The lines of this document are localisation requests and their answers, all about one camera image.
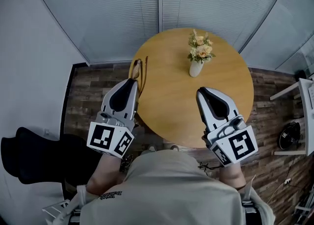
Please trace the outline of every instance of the table top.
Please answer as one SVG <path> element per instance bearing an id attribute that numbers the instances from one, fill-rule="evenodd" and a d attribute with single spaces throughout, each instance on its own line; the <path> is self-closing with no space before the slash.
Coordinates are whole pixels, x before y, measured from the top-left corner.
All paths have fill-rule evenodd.
<path id="1" fill-rule="evenodd" d="M 205 31 L 196 31 L 205 36 Z M 132 64 L 136 59 L 145 63 L 148 56 L 146 85 L 139 99 L 138 114 L 165 140 L 187 147 L 206 147 L 202 140 L 205 124 L 197 107 L 196 91 L 205 86 L 227 94 L 246 121 L 254 89 L 243 58 L 225 40 L 211 33 L 209 39 L 216 57 L 204 64 L 198 77 L 190 77 L 191 62 L 187 56 L 192 32 L 192 28 L 163 31 L 147 40 L 135 54 Z"/>
<path id="2" fill-rule="evenodd" d="M 314 110 L 312 109 L 309 94 L 309 87 L 313 85 L 313 81 L 300 78 L 298 83 L 306 125 L 305 151 L 306 155 L 309 156 L 312 152 L 314 152 L 314 128 L 312 128 L 314 126 Z"/>

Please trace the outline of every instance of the white t-shirt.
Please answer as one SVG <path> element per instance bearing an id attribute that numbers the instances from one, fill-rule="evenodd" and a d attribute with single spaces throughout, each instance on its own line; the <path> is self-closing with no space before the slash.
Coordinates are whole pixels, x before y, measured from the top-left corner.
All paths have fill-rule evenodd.
<path id="1" fill-rule="evenodd" d="M 252 189 L 263 224 L 274 223 L 269 208 Z M 189 155 L 163 150 L 135 159 L 124 182 L 85 205 L 81 225 L 242 225 L 239 192 L 206 176 Z"/>

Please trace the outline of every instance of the wire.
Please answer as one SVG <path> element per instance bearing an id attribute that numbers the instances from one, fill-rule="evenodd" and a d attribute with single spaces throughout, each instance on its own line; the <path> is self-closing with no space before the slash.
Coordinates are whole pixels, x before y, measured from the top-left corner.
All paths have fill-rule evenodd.
<path id="1" fill-rule="evenodd" d="M 293 187 L 293 188 L 301 188 L 301 187 L 298 187 L 298 186 L 293 186 L 293 185 L 290 185 L 290 184 L 288 184 L 288 186 L 289 187 Z"/>
<path id="2" fill-rule="evenodd" d="M 295 160 L 295 156 L 293 157 L 293 161 L 292 161 L 292 164 L 291 164 L 291 166 L 290 166 L 290 168 L 289 168 L 289 170 L 288 170 L 288 173 L 287 173 L 287 175 L 286 175 L 286 179 L 287 179 L 287 177 L 288 177 L 288 175 L 289 175 L 289 173 L 290 173 L 291 167 L 292 167 L 293 164 L 294 164 L 294 160 Z M 281 183 L 280 186 L 273 192 L 273 194 L 272 194 L 271 197 L 269 198 L 267 204 L 268 204 L 268 203 L 270 202 L 270 200 L 273 198 L 275 192 L 276 192 L 282 185 L 284 185 L 284 182 Z"/>
<path id="3" fill-rule="evenodd" d="M 269 198 L 267 204 L 270 202 L 270 200 L 273 198 L 274 194 L 276 193 L 276 191 L 282 186 L 284 185 L 284 182 L 280 184 L 280 186 L 273 192 L 273 194 L 271 195 L 271 197 Z"/>
<path id="4" fill-rule="evenodd" d="M 204 172 L 206 173 L 207 176 L 208 176 L 208 174 L 207 174 L 207 170 L 206 170 L 206 169 L 214 170 L 214 169 L 216 169 L 216 168 L 222 168 L 222 167 L 223 167 L 222 165 L 220 165 L 220 166 L 217 166 L 217 167 L 211 167 L 211 168 L 210 168 L 210 167 L 208 167 L 208 164 L 209 164 L 209 163 L 203 164 L 203 163 L 201 162 L 200 165 L 198 166 L 198 168 L 204 170 Z"/>

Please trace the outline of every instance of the eyeglasses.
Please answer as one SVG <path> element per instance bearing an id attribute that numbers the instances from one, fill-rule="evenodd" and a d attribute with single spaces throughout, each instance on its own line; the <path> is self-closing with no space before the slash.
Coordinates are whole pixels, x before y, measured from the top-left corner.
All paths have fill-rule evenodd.
<path id="1" fill-rule="evenodd" d="M 144 81 L 143 81 L 143 62 L 141 59 L 135 60 L 131 72 L 131 78 L 137 79 L 139 76 L 141 76 L 141 85 L 139 87 L 139 97 L 141 96 L 143 89 L 145 87 L 146 83 L 146 74 L 147 74 L 147 60 L 148 56 L 145 58 L 145 74 L 144 74 Z"/>

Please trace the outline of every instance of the flower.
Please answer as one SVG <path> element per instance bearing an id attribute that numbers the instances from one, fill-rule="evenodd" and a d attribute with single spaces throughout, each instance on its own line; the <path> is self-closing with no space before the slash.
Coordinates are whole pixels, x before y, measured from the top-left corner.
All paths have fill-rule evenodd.
<path id="1" fill-rule="evenodd" d="M 197 46 L 196 51 L 197 51 L 197 53 L 199 53 L 199 52 L 205 52 L 205 50 L 204 50 L 204 45 Z"/>
<path id="2" fill-rule="evenodd" d="M 204 45 L 204 50 L 206 51 L 207 54 L 209 54 L 212 51 L 212 47 Z"/>
<path id="3" fill-rule="evenodd" d="M 203 42 L 204 37 L 203 36 L 196 36 L 195 39 L 196 39 L 197 45 L 203 45 L 204 44 L 204 42 Z"/>
<path id="4" fill-rule="evenodd" d="M 190 53 L 192 54 L 192 56 L 196 56 L 196 48 L 191 48 Z"/>
<path id="5" fill-rule="evenodd" d="M 199 52 L 198 55 L 199 55 L 201 58 L 204 58 L 204 57 L 207 56 L 207 54 L 206 54 L 205 51 Z"/>

